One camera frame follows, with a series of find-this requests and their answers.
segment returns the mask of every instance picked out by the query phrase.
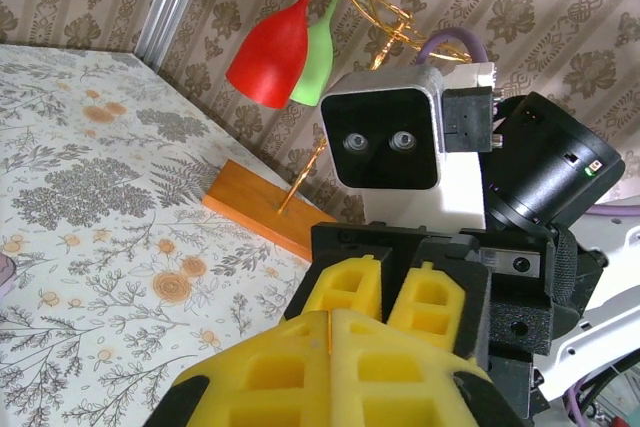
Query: black camera face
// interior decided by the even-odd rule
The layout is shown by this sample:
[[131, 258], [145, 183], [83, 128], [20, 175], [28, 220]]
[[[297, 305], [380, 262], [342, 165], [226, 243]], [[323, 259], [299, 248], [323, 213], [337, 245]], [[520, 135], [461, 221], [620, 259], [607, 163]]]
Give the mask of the black camera face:
[[429, 98], [416, 89], [326, 97], [320, 106], [340, 181], [357, 189], [438, 182]]

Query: camera lens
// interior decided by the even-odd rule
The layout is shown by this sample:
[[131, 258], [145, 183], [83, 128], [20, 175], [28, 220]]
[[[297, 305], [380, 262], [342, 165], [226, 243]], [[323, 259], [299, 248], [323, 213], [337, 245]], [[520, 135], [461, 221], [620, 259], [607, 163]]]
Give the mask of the camera lens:
[[369, 142], [367, 142], [367, 139], [365, 139], [363, 135], [355, 132], [347, 135], [346, 139], [344, 139], [344, 148], [350, 152], [362, 152], [368, 145]]
[[513, 261], [513, 268], [516, 269], [518, 272], [526, 272], [531, 268], [531, 262], [529, 262], [524, 257], [518, 257], [516, 260]]
[[393, 150], [407, 152], [416, 146], [416, 138], [413, 134], [401, 130], [393, 134], [393, 137], [389, 140], [389, 145]]

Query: table surface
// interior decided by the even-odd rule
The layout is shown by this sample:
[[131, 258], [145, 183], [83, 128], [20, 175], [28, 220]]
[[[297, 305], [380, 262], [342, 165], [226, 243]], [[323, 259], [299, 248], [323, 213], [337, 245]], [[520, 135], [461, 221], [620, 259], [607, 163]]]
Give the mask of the table surface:
[[308, 266], [201, 206], [227, 159], [285, 184], [130, 54], [0, 46], [0, 143], [2, 426], [142, 425]]

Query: screw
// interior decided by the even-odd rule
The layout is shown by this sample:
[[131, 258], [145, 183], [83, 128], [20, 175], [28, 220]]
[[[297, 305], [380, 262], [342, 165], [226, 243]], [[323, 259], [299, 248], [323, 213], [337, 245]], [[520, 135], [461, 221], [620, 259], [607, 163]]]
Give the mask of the screw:
[[491, 136], [492, 149], [501, 149], [503, 145], [504, 145], [504, 137], [502, 137], [502, 134], [493, 134]]
[[518, 257], [516, 260], [513, 261], [513, 268], [516, 269], [518, 272], [526, 272], [531, 268], [531, 262], [529, 262], [524, 257]]

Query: wooden block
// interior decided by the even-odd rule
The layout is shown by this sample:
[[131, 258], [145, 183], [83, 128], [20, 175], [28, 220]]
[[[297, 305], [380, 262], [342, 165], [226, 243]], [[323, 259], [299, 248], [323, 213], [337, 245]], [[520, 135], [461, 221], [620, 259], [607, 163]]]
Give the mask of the wooden block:
[[228, 160], [202, 203], [310, 261], [311, 227], [336, 219], [295, 197], [278, 215], [285, 196], [284, 190]]

